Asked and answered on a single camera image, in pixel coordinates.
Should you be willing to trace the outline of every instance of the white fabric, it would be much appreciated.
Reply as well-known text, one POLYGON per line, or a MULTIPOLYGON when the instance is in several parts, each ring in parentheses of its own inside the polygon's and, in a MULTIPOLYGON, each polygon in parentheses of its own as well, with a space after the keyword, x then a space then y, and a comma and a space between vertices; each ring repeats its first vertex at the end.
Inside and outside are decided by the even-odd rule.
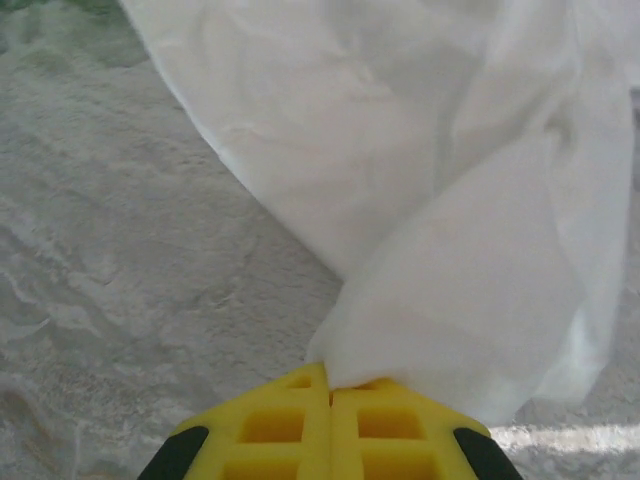
POLYGON ((345 279, 332 387, 488 424, 606 363, 633 150, 593 0, 123 0, 240 181, 345 279))

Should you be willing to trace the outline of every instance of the white tissue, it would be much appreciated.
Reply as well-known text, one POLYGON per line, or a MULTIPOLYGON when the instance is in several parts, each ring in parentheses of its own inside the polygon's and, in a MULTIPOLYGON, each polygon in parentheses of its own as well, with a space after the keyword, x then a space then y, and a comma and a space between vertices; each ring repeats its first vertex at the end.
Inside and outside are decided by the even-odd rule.
POLYGON ((391 376, 488 424, 586 395, 633 151, 593 0, 123 4, 222 161, 345 279, 307 358, 332 387, 391 376))

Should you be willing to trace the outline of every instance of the marble surface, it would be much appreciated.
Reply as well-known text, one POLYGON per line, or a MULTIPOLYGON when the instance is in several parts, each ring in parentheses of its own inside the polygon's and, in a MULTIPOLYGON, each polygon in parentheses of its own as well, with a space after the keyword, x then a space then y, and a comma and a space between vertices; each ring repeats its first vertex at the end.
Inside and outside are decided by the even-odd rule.
MULTIPOLYGON (((2 479, 135 478, 181 419, 298 366, 340 286, 92 5, 0 14, 2 479)), ((494 429, 528 480, 640 478, 637 193, 629 248, 588 401, 494 429)))

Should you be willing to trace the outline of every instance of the yellow plastic object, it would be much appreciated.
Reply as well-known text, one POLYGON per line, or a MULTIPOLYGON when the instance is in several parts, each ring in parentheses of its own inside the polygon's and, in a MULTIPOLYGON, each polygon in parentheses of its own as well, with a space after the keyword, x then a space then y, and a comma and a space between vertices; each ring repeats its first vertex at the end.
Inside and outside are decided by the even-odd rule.
POLYGON ((139 479, 520 479, 489 437, 389 380, 329 392, 323 366, 307 365, 182 423, 139 479))

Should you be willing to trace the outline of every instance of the black rubber grip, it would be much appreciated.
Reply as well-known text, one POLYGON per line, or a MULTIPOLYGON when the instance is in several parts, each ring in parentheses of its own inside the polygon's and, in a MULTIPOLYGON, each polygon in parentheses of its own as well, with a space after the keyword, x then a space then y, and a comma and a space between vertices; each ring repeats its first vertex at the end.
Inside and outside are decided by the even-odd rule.
POLYGON ((492 438, 469 428, 458 428, 453 434, 478 480, 524 480, 492 438))
POLYGON ((169 437, 138 480, 183 480, 208 435, 206 427, 193 427, 169 437))

